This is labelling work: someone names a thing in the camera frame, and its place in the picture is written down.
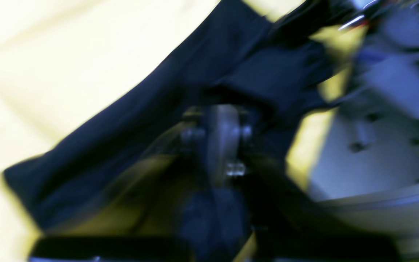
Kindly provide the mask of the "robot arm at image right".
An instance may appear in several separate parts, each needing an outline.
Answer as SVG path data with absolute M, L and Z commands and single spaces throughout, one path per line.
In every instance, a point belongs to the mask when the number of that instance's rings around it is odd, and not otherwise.
M 368 30 L 354 58 L 345 106 L 419 122 L 419 0 L 355 0 Z

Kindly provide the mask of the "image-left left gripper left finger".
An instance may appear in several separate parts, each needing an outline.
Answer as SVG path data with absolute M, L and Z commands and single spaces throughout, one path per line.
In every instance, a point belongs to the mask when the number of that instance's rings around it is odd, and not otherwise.
M 190 108 L 75 216 L 50 228 L 29 262 L 230 262 L 239 251 L 238 201 L 223 154 L 237 153 L 233 106 Z

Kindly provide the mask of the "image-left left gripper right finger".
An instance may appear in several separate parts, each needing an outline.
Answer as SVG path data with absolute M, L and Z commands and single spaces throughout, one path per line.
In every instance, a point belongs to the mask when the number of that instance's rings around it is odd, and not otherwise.
M 240 128 L 245 166 L 240 189 L 250 212 L 252 262 L 401 262 L 394 241 L 341 222 L 316 204 L 277 159 L 259 149 L 252 127 Z

